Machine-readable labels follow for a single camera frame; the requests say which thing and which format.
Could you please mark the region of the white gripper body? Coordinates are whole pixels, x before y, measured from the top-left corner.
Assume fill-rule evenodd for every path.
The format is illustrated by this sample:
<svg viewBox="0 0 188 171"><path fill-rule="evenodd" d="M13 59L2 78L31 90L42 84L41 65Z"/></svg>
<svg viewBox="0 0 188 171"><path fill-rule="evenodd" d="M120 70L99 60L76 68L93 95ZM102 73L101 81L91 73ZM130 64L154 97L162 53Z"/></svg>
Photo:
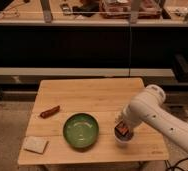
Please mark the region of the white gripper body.
<svg viewBox="0 0 188 171"><path fill-rule="evenodd" d="M141 124L141 120L130 110L129 105L122 109L120 117L130 131L133 131L135 127Z"/></svg>

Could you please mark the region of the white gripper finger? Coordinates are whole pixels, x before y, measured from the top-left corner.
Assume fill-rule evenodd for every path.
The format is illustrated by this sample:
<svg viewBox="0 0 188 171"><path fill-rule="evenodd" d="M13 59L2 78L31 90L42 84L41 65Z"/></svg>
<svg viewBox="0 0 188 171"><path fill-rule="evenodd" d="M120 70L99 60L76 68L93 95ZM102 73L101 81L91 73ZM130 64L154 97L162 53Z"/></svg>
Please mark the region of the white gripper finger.
<svg viewBox="0 0 188 171"><path fill-rule="evenodd" d="M122 120L122 117L119 115L115 118L115 124L118 124Z"/></svg>
<svg viewBox="0 0 188 171"><path fill-rule="evenodd" d="M130 136L133 136L134 135L134 129L128 129L128 134Z"/></svg>

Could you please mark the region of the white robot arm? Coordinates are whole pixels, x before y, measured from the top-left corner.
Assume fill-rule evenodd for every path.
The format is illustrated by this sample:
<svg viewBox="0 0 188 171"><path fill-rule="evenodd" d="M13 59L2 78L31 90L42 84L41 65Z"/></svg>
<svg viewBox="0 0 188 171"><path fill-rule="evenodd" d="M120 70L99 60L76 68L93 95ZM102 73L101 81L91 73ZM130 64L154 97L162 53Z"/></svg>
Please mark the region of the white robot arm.
<svg viewBox="0 0 188 171"><path fill-rule="evenodd" d="M188 124L162 108L166 100L163 89L155 84L146 86L123 108L114 128L115 137L127 142L142 122L150 125L188 153Z"/></svg>

